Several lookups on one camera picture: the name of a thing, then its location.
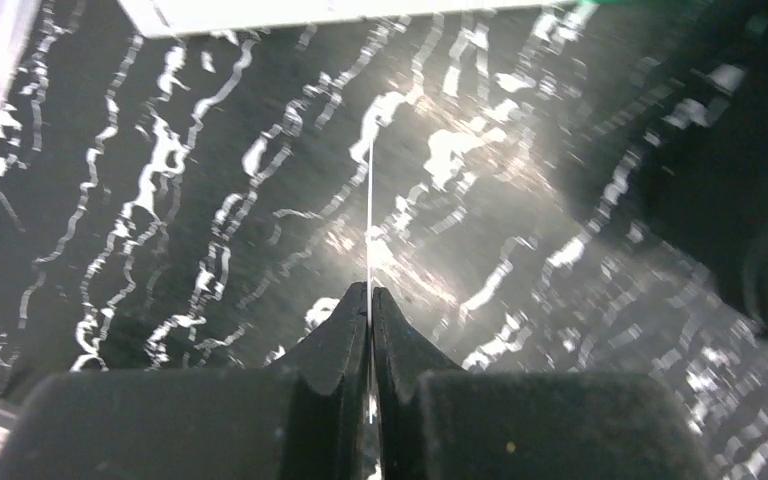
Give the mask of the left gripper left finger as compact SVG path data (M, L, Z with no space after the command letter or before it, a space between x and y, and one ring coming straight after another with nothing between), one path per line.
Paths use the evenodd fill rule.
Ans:
M0 452L0 479L358 479L367 289L259 368L51 377Z

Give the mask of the silver white credit card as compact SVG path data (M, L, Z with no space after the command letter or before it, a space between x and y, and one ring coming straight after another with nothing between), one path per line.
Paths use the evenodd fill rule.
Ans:
M372 274L372 227L373 227L373 190L374 190L374 141L368 144L368 176L367 176L367 198L366 198L366 224L364 230L365 251L366 251L366 307L367 307L367 326L372 331L372 296L373 296L373 274ZM375 374L374 359L370 358L368 380L368 407L367 420L372 424L377 413L377 400L375 394Z

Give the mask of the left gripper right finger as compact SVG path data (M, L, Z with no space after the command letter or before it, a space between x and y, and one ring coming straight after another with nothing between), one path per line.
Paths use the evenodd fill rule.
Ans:
M709 479L674 396L635 373L481 372L371 295L387 479Z

